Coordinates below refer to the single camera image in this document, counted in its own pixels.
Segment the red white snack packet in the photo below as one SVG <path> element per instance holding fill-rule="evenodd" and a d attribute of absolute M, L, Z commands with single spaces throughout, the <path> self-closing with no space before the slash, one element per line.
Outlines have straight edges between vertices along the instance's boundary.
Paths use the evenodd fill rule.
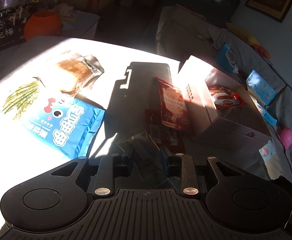
<path fill-rule="evenodd" d="M 238 93 L 226 86 L 212 85 L 208 86 L 208 89 L 216 109 L 240 107 L 247 104 Z"/>

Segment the black plum snack box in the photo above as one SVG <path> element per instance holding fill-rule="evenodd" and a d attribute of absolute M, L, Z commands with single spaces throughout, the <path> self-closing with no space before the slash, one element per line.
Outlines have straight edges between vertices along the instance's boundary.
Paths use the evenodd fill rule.
<path fill-rule="evenodd" d="M 0 51 L 25 41 L 26 22 L 37 10 L 37 4 L 27 3 L 0 11 Z"/>

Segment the dark red snack packet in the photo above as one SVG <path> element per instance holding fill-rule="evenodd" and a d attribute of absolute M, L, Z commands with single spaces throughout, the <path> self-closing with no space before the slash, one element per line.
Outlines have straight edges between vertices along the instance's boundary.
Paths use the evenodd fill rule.
<path fill-rule="evenodd" d="M 162 124 L 178 131 L 191 132 L 188 111 L 180 89 L 159 77 L 156 77 L 156 81 Z"/>

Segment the orange plush toy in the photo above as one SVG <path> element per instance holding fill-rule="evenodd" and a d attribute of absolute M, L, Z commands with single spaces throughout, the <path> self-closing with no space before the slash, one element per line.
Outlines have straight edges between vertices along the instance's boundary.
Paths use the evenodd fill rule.
<path fill-rule="evenodd" d="M 263 48 L 262 46 L 258 45 L 258 44 L 253 44 L 252 45 L 252 48 L 257 51 L 261 56 L 263 56 L 265 59 L 268 59 L 270 60 L 271 59 L 271 56 L 270 54 L 268 53 L 268 51 Z"/>

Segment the white side table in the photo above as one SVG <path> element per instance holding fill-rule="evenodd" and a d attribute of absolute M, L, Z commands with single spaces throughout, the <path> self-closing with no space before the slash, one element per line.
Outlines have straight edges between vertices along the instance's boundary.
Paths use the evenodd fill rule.
<path fill-rule="evenodd" d="M 88 12 L 76 11 L 72 18 L 62 20 L 62 37 L 93 40 L 100 16 Z"/>

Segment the yellow pillow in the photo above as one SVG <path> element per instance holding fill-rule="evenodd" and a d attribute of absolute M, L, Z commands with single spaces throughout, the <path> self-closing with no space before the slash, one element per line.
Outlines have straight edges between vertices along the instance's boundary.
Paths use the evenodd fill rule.
<path fill-rule="evenodd" d="M 246 44 L 248 44 L 249 46 L 252 46 L 254 44 L 260 45 L 258 40 L 252 34 L 250 34 L 248 31 L 246 31 L 245 29 L 242 29 L 242 28 L 240 28 L 236 25 L 233 25 L 231 23 L 226 23 L 226 27 L 227 27 L 228 31 L 230 31 L 232 34 L 237 36 L 239 39 L 246 42 Z"/>

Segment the orange pumpkin bucket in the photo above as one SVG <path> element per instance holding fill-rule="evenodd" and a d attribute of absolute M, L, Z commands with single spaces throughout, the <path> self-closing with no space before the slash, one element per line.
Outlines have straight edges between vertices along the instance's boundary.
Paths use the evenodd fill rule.
<path fill-rule="evenodd" d="M 37 11 L 26 22 L 24 37 L 28 41 L 36 36 L 60 36 L 62 21 L 52 11 Z"/>

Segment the pink cardboard storage box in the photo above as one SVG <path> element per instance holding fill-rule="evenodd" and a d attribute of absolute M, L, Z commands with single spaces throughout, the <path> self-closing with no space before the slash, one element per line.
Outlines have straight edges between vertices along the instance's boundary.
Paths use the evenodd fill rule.
<path fill-rule="evenodd" d="M 216 109 L 208 86 L 226 86 L 247 103 Z M 241 83 L 211 64 L 190 56 L 177 75 L 192 126 L 192 140 L 240 153 L 258 151 L 271 139 L 268 127 Z"/>

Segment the grey sofa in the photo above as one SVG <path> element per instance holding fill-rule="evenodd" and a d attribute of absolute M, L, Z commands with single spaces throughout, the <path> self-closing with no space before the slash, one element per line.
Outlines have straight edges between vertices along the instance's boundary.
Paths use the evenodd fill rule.
<path fill-rule="evenodd" d="M 219 70 L 214 56 L 223 44 L 228 44 L 237 58 L 240 75 L 246 79 L 252 70 L 261 75 L 276 91 L 268 111 L 277 117 L 277 127 L 268 126 L 276 155 L 265 162 L 271 178 L 280 175 L 292 182 L 292 145 L 285 149 L 280 141 L 283 129 L 292 130 L 292 90 L 284 84 L 270 65 L 251 46 L 225 28 L 219 28 L 203 16 L 181 7 L 163 7 L 155 37 L 158 55 L 184 63 L 191 55 Z"/>

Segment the blue fish snack bag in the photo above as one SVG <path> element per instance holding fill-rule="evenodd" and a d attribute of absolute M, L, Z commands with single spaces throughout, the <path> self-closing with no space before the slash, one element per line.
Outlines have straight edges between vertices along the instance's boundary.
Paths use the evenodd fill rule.
<path fill-rule="evenodd" d="M 2 111 L 69 159 L 87 155 L 105 110 L 43 85 L 38 77 L 11 92 Z"/>

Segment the pink egg toy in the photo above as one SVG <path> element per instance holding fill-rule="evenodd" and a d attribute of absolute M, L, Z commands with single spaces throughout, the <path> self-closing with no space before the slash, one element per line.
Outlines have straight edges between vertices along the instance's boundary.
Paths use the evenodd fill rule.
<path fill-rule="evenodd" d="M 280 133 L 280 141 L 285 149 L 288 149 L 292 145 L 292 130 L 285 128 Z"/>

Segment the bread in clear packet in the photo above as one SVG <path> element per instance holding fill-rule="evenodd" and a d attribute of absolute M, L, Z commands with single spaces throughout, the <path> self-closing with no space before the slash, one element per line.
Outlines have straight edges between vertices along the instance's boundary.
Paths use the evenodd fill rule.
<path fill-rule="evenodd" d="M 96 57 L 83 56 L 71 50 L 58 55 L 49 70 L 52 75 L 49 85 L 70 96 L 77 95 L 85 87 L 91 88 L 104 74 Z"/>

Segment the blue toy case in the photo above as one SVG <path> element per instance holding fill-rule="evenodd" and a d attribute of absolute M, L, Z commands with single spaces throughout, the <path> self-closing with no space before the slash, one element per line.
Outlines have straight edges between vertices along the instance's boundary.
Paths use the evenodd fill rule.
<path fill-rule="evenodd" d="M 214 59 L 225 70 L 235 74 L 239 72 L 236 64 L 237 58 L 228 44 L 222 45 Z"/>

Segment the red blue snack packet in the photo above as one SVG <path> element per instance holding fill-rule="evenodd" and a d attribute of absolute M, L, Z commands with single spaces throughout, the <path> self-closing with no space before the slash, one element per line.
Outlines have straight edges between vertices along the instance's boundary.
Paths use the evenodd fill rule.
<path fill-rule="evenodd" d="M 185 153 L 181 132 L 162 124 L 160 111 L 145 110 L 146 131 L 117 143 L 121 150 L 135 149 L 134 165 L 141 181 L 153 188 L 179 188 L 179 178 L 167 178 L 160 161 L 160 148 L 171 153 Z"/>

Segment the small sticker card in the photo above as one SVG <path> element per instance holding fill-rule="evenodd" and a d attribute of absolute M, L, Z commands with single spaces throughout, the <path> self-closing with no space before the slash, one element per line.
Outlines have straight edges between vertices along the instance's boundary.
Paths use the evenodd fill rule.
<path fill-rule="evenodd" d="M 265 146 L 260 148 L 259 153 L 264 162 L 269 161 L 273 156 L 275 156 L 277 152 L 273 140 L 269 140 Z"/>

